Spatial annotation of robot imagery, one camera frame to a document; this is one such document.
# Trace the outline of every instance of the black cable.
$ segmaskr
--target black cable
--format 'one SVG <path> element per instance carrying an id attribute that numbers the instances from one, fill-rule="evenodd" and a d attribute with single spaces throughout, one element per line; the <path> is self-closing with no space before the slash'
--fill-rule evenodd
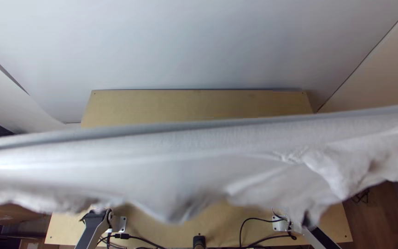
<path id="1" fill-rule="evenodd" d="M 141 240 L 141 241 L 143 241 L 145 243 L 148 243 L 148 244 L 150 244 L 150 245 L 152 245 L 152 246 L 154 246 L 156 248 L 166 249 L 165 247 L 160 246 L 160 245 L 158 245 L 156 243 L 153 243 L 153 242 L 151 242 L 151 241 L 149 241 L 147 239 L 144 239 L 144 238 L 141 238 L 141 237 L 132 236 L 132 235 L 129 235 L 128 233 L 117 233 L 117 234 L 114 235 L 114 237 L 115 238 L 120 238 L 120 239 L 131 239 L 131 238 L 132 239 L 137 239 L 137 240 Z"/>
<path id="2" fill-rule="evenodd" d="M 96 244 L 96 246 L 98 246 L 99 243 L 101 243 L 102 241 L 104 241 L 104 240 L 107 239 L 107 238 L 108 238 L 108 236 L 107 236 L 107 237 L 100 238 L 99 241 L 98 241 L 98 243 Z"/>
<path id="3" fill-rule="evenodd" d="M 107 241 L 106 241 L 107 249 L 109 249 L 108 245 L 110 245 L 110 237 L 111 237 L 111 232 L 107 233 Z"/>
<path id="4" fill-rule="evenodd" d="M 260 219 L 260 218 L 247 218 L 246 220 L 244 220 L 244 222 L 242 222 L 242 225 L 240 226 L 240 230 L 239 230 L 239 247 L 242 247 L 242 228 L 244 227 L 245 222 L 251 220 L 251 219 L 255 219 L 255 220 L 260 220 L 260 221 L 265 221 L 265 222 L 269 222 L 269 223 L 273 223 L 273 222 L 278 222 L 278 221 L 282 221 L 285 220 L 283 218 L 281 218 L 280 216 L 277 216 L 279 219 L 277 220 L 267 220 L 267 219 Z"/>
<path id="5" fill-rule="evenodd" d="M 108 239 L 108 240 L 109 240 L 110 237 L 113 237 L 113 236 L 110 235 L 110 236 L 106 236 L 106 237 L 100 238 L 99 241 L 98 241 L 98 243 L 96 244 L 96 246 L 98 246 L 99 243 L 104 242 L 104 243 L 107 245 L 107 247 L 108 247 L 108 246 L 111 246 L 111 247 L 114 247 L 114 248 L 116 248 L 116 249 L 127 249 L 126 247 L 118 247 L 118 246 L 116 246 L 116 245 L 113 245 L 113 244 L 111 244 L 111 243 L 109 243 L 109 242 L 104 241 L 105 239 Z"/>
<path id="6" fill-rule="evenodd" d="M 154 246 L 154 247 L 156 247 L 156 248 L 166 249 L 165 247 L 162 247 L 162 246 L 160 246 L 160 245 L 158 245 L 158 244 L 155 244 L 155 243 L 153 243 L 153 242 L 151 242 L 151 241 L 149 241 L 149 240 L 147 240 L 147 239 L 144 239 L 144 238 L 135 237 L 135 236 L 130 236 L 130 238 L 141 240 L 141 241 L 143 241 L 143 242 L 145 242 L 145 243 L 148 243 L 148 244 L 150 244 L 150 245 L 152 245 L 152 246 Z"/>
<path id="7" fill-rule="evenodd" d="M 248 247 L 255 247 L 255 245 L 257 245 L 261 242 L 264 242 L 265 240 L 274 239 L 274 238 L 283 238 L 283 237 L 291 237 L 291 239 L 293 239 L 293 240 L 297 239 L 297 237 L 294 235 L 291 235 L 291 236 L 290 235 L 277 235 L 277 236 L 271 236 L 271 237 L 266 237 L 266 238 L 260 239 L 254 243 L 249 244 Z"/>

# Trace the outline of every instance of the plywood panel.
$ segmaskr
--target plywood panel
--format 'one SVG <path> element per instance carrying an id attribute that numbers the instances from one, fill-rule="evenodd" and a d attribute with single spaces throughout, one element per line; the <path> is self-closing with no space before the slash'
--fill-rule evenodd
<path id="1" fill-rule="evenodd" d="M 258 118 L 311 113 L 305 92 L 96 90 L 81 127 Z"/>
<path id="2" fill-rule="evenodd" d="M 311 113 L 305 92 L 261 90 L 102 90 L 93 91 L 82 120 L 82 127 L 142 124 L 157 122 L 196 121 L 204 119 L 256 118 L 277 115 Z M 239 245 L 239 227 L 249 217 L 271 219 L 271 210 L 232 207 L 226 202 L 208 207 L 183 225 L 168 225 L 155 221 L 132 206 L 115 209 L 128 217 L 127 232 L 152 240 L 165 247 L 191 247 L 193 236 L 201 233 L 210 247 Z M 79 216 L 53 214 L 46 243 L 74 245 L 84 224 Z M 341 204 L 331 207 L 323 216 L 321 228 L 337 242 L 352 240 Z M 243 244 L 273 235 L 270 223 L 249 221 L 242 233 Z M 135 240 L 113 240 L 129 246 L 147 246 Z M 280 238 L 263 243 L 273 245 L 306 244 Z"/>
<path id="3" fill-rule="evenodd" d="M 138 208 L 131 206 L 119 207 L 114 211 L 120 215 L 127 216 L 127 233 L 144 237 L 164 247 L 191 247 L 193 236 L 199 233 L 206 236 L 207 246 L 209 247 L 238 247 L 239 228 L 246 218 L 271 219 L 272 216 L 272 211 L 270 210 L 232 207 L 226 202 L 220 202 L 208 207 L 200 215 L 183 225 L 160 223 Z M 84 214 L 70 216 L 54 213 L 50 220 L 46 243 L 75 245 L 85 228 L 85 225 L 79 222 L 79 219 Z M 324 214 L 320 228 L 338 243 L 352 241 L 342 204 L 332 206 Z M 244 225 L 242 243 L 243 245 L 248 245 L 264 237 L 282 234 L 273 232 L 270 223 L 250 220 Z M 132 239 L 113 239 L 112 242 L 128 247 L 148 246 Z M 262 243 L 264 246 L 299 244 L 307 244 L 302 236 L 298 236 L 295 241 L 286 237 Z"/>

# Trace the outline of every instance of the dark floor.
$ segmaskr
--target dark floor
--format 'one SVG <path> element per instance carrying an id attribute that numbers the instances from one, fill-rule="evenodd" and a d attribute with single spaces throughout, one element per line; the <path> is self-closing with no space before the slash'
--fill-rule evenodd
<path id="1" fill-rule="evenodd" d="M 343 249 L 398 249 L 398 196 L 396 185 L 385 182 L 370 188 L 368 203 L 343 203 L 352 243 Z"/>

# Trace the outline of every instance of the white towel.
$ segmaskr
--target white towel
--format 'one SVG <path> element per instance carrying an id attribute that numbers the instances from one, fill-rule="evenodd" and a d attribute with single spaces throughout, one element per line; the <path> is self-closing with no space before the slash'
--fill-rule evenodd
<path id="1" fill-rule="evenodd" d="M 182 223 L 227 199 L 317 222 L 386 179 L 398 181 L 398 106 L 0 138 L 0 204 L 37 212 L 132 203 Z"/>

